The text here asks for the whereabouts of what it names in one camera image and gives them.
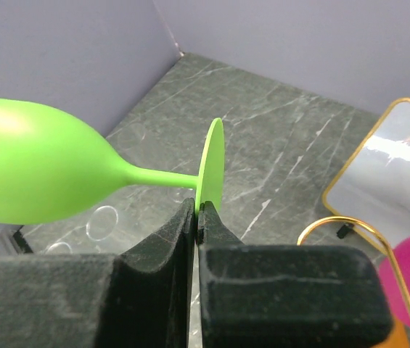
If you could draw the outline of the green plastic wine glass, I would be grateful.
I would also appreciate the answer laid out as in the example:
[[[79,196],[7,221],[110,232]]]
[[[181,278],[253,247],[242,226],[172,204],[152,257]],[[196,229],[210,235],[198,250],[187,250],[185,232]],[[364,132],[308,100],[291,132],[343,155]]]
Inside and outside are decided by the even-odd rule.
[[[84,121],[31,101],[0,98],[0,223],[32,225],[87,210],[131,185],[192,189],[220,207],[224,125],[210,124],[196,175],[132,165]]]

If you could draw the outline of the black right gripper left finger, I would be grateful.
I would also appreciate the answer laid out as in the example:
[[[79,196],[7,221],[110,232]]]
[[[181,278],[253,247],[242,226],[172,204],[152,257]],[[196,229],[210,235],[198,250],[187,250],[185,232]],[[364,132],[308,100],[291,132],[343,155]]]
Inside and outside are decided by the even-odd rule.
[[[122,254],[0,257],[0,347],[186,347],[194,201]]]

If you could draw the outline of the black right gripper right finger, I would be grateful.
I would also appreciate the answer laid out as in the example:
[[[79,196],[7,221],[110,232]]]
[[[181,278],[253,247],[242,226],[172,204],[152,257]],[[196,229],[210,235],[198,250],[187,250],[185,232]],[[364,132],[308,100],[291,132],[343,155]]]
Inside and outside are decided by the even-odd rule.
[[[198,213],[204,347],[373,347],[393,316],[371,260],[338,245],[247,245]]]

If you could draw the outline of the clear glass flute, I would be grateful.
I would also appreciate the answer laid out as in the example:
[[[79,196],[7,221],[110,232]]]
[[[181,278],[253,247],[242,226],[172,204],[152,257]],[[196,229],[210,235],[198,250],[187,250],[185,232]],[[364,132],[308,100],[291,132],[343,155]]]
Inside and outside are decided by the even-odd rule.
[[[118,211],[105,205],[97,208],[86,223],[86,235],[93,241],[105,241],[114,233],[119,221]]]
[[[72,254],[73,248],[65,241],[58,241],[44,250],[45,254]]]

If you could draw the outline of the clear glass rear flute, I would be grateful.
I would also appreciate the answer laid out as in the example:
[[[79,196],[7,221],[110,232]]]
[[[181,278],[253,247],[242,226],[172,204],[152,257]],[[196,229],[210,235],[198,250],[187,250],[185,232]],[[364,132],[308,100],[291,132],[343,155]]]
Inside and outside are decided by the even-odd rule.
[[[86,223],[86,235],[93,241],[105,241],[114,233],[119,221],[118,211],[105,205],[97,208]]]

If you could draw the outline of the clear glass front flute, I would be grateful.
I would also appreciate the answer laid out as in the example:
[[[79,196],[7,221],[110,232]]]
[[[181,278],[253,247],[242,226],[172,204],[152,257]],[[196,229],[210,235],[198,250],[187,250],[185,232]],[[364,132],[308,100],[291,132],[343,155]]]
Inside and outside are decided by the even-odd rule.
[[[44,250],[45,254],[72,254],[73,248],[65,241],[58,241]]]

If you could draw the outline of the gold framed mirror tray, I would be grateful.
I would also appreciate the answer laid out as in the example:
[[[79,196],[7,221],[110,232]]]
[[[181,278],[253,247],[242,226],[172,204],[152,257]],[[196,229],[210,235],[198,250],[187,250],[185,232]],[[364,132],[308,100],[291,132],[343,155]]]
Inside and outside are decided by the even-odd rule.
[[[357,218],[395,247],[410,237],[410,98],[394,101],[323,193],[335,215]]]

